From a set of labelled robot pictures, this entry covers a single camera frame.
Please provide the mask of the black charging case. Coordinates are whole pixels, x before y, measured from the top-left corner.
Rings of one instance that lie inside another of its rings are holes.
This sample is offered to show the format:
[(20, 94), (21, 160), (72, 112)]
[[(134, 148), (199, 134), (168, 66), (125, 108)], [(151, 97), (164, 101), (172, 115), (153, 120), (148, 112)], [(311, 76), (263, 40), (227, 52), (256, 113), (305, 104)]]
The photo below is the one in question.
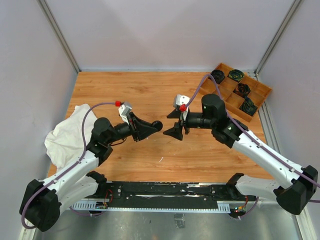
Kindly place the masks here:
[(163, 123), (159, 120), (156, 120), (152, 123), (152, 127), (155, 128), (159, 132), (163, 129)]

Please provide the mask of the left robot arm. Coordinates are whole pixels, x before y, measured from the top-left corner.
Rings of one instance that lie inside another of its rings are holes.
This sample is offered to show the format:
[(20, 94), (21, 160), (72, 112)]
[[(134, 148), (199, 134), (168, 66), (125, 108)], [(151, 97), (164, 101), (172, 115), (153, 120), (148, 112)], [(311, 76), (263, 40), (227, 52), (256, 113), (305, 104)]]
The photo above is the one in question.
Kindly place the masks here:
[(139, 142), (162, 128), (161, 121), (150, 123), (133, 112), (128, 114), (126, 122), (116, 126), (112, 126), (105, 117), (98, 118), (93, 124), (90, 141), (84, 144), (80, 156), (58, 173), (28, 183), (19, 209), (23, 227), (45, 232), (76, 202), (92, 195), (103, 197), (107, 193), (107, 185), (97, 179), (94, 169), (111, 155), (112, 144), (127, 137)]

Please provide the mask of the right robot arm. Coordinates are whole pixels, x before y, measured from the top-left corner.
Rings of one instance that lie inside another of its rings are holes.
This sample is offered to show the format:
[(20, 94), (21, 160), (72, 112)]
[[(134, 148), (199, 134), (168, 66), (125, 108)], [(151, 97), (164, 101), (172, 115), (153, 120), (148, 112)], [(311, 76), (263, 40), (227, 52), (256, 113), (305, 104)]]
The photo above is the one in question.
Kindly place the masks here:
[(269, 199), (287, 212), (299, 215), (317, 190), (318, 171), (311, 165), (302, 167), (266, 145), (247, 126), (228, 116), (225, 103), (218, 95), (204, 95), (201, 112), (190, 112), (190, 103), (191, 99), (185, 95), (174, 98), (174, 110), (167, 118), (177, 122), (163, 134), (181, 141), (190, 129), (210, 130), (218, 142), (246, 155), (273, 177), (234, 174), (226, 188), (230, 199), (238, 200), (242, 196)]

